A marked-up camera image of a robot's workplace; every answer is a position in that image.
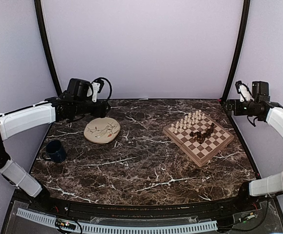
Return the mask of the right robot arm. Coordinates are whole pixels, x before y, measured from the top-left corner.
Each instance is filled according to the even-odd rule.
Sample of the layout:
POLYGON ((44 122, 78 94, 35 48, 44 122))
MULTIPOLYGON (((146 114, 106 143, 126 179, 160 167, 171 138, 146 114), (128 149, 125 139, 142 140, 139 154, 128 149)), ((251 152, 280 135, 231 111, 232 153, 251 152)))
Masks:
MULTIPOLYGON (((245 116, 252 126, 255 121, 266 123, 283 140, 283 106, 270 100, 269 84, 252 82, 251 89, 242 81, 235 83, 238 99, 224 102, 226 110, 234 116, 245 116)), ((254 197, 283 194, 283 170, 275 175, 244 182, 234 200, 236 210, 243 212, 253 203, 254 197)))

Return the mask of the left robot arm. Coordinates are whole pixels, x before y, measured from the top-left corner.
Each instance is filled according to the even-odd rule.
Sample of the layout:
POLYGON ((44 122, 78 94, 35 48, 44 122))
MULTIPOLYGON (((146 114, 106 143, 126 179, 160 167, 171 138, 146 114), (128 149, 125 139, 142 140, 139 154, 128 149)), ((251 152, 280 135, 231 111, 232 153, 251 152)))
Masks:
POLYGON ((34 177, 19 166, 6 152, 4 141, 26 130, 62 120, 76 121, 78 117, 92 115, 105 117, 110 110, 108 100, 98 100, 106 78, 96 78, 89 82, 72 78, 68 88, 58 97, 47 98, 37 104, 8 113, 0 113, 0 174, 36 198, 35 205, 44 213, 54 209, 54 201, 34 177))

